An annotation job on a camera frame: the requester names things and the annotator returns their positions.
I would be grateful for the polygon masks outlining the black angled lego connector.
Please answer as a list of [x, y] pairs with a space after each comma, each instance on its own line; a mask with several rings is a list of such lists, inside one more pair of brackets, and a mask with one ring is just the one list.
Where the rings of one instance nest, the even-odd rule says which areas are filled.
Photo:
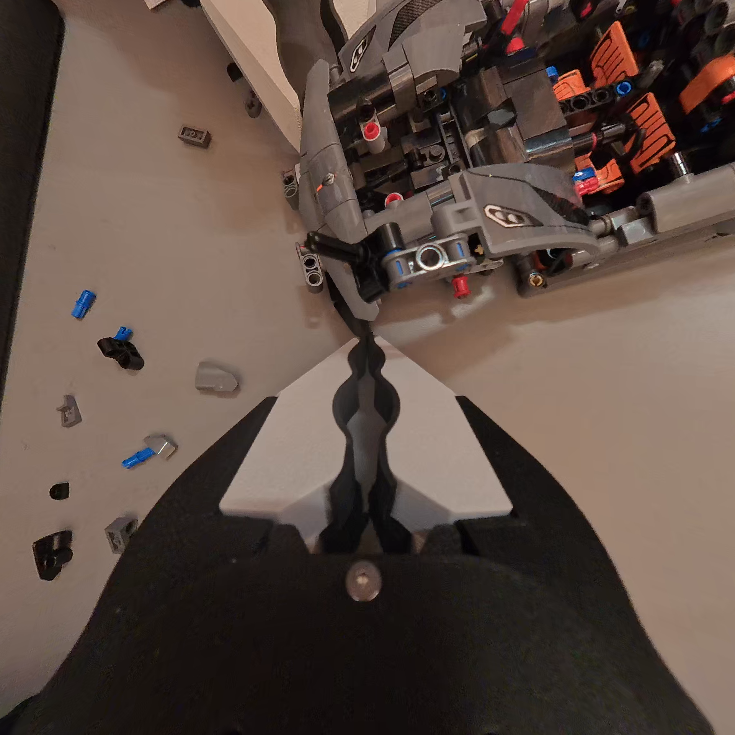
[[142, 355], [129, 341], [104, 337], [97, 342], [97, 346], [104, 357], [113, 360], [123, 370], [137, 372], [144, 368]]

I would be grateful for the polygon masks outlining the grey curved slope piece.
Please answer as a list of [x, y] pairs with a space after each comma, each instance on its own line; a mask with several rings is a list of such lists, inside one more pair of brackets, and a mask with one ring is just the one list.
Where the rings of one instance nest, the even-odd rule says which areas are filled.
[[232, 364], [205, 359], [195, 369], [194, 389], [205, 395], [232, 397], [242, 389], [240, 370]]

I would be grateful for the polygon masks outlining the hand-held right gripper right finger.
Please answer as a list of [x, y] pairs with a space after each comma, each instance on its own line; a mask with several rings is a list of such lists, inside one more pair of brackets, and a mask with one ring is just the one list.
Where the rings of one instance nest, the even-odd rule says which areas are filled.
[[383, 422], [368, 496], [381, 550], [411, 553], [436, 527], [510, 518], [512, 501], [455, 393], [381, 337], [367, 340], [367, 370]]

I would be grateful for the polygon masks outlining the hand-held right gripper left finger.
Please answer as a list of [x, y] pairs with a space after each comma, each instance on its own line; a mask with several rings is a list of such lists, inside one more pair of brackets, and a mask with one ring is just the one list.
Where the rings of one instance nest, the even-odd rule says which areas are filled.
[[367, 347], [351, 340], [280, 392], [220, 501], [223, 515], [294, 526], [326, 552], [358, 547], [368, 515], [349, 423]]

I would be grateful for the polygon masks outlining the black perforated board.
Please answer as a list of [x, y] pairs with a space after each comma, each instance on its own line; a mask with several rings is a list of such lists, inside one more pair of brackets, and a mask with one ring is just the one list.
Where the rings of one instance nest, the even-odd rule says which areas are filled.
[[1, 390], [64, 38], [51, 1], [1, 2]]

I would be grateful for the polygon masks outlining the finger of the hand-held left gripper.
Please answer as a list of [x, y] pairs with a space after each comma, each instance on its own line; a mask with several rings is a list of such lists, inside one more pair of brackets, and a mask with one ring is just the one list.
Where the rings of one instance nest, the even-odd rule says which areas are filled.
[[367, 29], [363, 35], [370, 37], [374, 31], [372, 22], [376, 14], [394, 5], [393, 1], [330, 1], [330, 40], [332, 43], [348, 43], [360, 39], [360, 30]]
[[300, 103], [281, 67], [275, 22], [262, 1], [201, 1], [207, 19], [282, 134], [301, 133]]

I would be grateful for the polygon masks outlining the black flat lego liftarm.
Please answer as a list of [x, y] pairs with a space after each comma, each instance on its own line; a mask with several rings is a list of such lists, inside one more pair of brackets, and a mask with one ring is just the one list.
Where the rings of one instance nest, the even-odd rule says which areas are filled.
[[71, 529], [56, 531], [32, 544], [34, 563], [42, 581], [53, 581], [73, 558]]

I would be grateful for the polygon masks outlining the grey lego car model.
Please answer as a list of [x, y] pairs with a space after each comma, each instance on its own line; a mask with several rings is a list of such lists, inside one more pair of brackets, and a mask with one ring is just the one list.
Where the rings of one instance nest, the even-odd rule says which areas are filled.
[[349, 38], [266, 5], [296, 252], [356, 331], [411, 286], [509, 264], [529, 296], [733, 236], [733, 2], [383, 2]]

